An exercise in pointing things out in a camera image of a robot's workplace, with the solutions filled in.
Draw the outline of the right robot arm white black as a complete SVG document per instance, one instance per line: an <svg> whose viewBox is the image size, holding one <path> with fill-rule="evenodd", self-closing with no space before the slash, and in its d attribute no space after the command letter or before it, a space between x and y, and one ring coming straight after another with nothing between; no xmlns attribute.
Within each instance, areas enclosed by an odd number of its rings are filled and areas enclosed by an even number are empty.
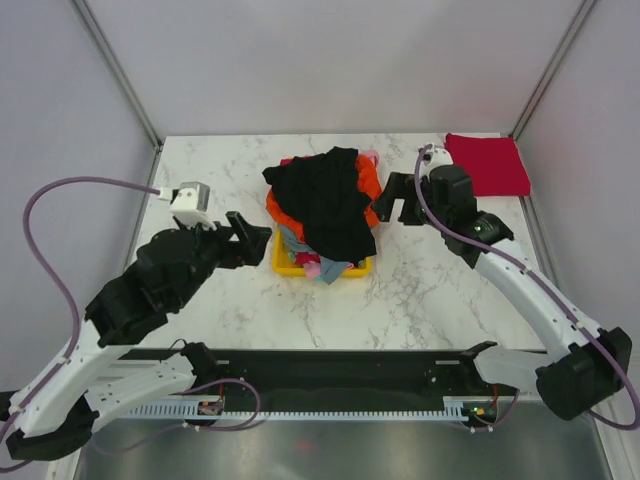
<svg viewBox="0 0 640 480"><path fill-rule="evenodd" d="M400 223L439 230L447 249L502 293L544 347L541 353L495 342L472 347L466 352L471 360L457 371L465 391L477 394L500 384L533 392L563 420L592 412L621 389L639 405L627 375L630 337L621 328L601 327L535 268L507 225L478 208L471 178L461 167L438 166L427 175L391 173L373 204L380 221L390 220L396 201L403 203Z"/></svg>

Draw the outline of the black t shirt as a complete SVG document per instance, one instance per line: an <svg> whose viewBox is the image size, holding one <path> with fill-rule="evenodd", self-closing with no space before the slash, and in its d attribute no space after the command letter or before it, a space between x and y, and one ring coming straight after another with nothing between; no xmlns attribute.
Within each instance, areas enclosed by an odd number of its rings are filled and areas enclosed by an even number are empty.
<svg viewBox="0 0 640 480"><path fill-rule="evenodd" d="M371 229L379 220L374 200L357 187L358 154L334 147L285 159L262 172L281 209L302 223L305 244L335 261L357 263L377 254Z"/></svg>

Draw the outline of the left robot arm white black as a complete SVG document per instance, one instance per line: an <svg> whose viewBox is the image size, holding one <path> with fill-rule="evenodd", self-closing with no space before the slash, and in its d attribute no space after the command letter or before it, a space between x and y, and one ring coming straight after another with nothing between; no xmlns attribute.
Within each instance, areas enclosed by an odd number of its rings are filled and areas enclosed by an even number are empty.
<svg viewBox="0 0 640 480"><path fill-rule="evenodd" d="M238 212L228 225L166 229L136 252L85 309L77 339L54 360L54 375L6 394L1 419L12 425L6 447L14 460L53 461L135 408L172 394L208 393L224 383L204 343L188 343L165 360L103 384L97 379L191 300L215 269L261 263L272 235Z"/></svg>

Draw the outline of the yellow plastic bin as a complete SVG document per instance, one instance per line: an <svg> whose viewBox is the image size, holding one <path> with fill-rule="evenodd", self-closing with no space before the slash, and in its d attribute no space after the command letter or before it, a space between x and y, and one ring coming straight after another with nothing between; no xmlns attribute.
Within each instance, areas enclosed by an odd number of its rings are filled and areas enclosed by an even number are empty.
<svg viewBox="0 0 640 480"><path fill-rule="evenodd" d="M290 256L290 250L286 246L279 229L274 233L274 247L272 255L273 271L284 277L305 277L306 272L301 265L297 265ZM373 269L373 258L367 257L360 263L359 267L345 270L342 278L363 278L371 273Z"/></svg>

